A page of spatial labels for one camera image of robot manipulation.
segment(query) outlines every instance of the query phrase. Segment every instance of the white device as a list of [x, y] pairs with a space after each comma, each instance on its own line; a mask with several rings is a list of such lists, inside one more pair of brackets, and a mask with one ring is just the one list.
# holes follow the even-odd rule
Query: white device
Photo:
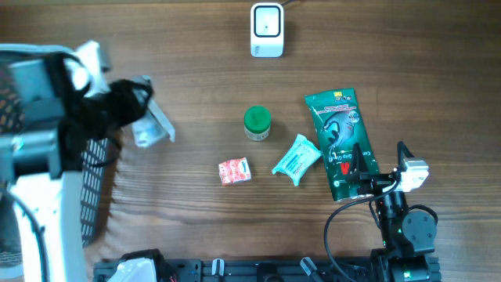
[[283, 7], [278, 3], [256, 3], [250, 10], [250, 54], [275, 58], [283, 53]]

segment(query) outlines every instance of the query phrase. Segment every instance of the green lid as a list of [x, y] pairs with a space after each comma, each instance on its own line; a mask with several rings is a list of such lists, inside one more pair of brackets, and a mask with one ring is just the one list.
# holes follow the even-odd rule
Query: green lid
[[272, 124], [272, 115], [263, 106], [254, 106], [245, 112], [243, 123], [248, 131], [256, 134], [265, 132]]

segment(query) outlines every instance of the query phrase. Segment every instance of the wood grain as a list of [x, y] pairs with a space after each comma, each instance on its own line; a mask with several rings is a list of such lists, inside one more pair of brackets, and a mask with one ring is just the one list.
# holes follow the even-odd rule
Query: wood grain
[[[88, 274], [102, 259], [159, 248], [168, 258], [325, 258], [323, 225], [339, 204], [323, 165], [299, 187], [271, 169], [298, 133], [317, 143], [303, 96], [354, 87], [381, 170], [404, 140], [431, 176], [408, 196], [440, 216], [445, 281], [501, 275], [501, 5], [496, 2], [305, 2], [286, 11], [283, 58], [249, 53], [251, 3], [0, 9], [3, 42], [108, 45], [110, 78], [149, 74], [176, 143], [134, 147], [108, 178]], [[243, 113], [270, 109], [253, 143]], [[222, 187], [217, 164], [248, 157], [253, 180]], [[333, 224], [336, 255], [368, 255], [380, 234], [366, 206]]]

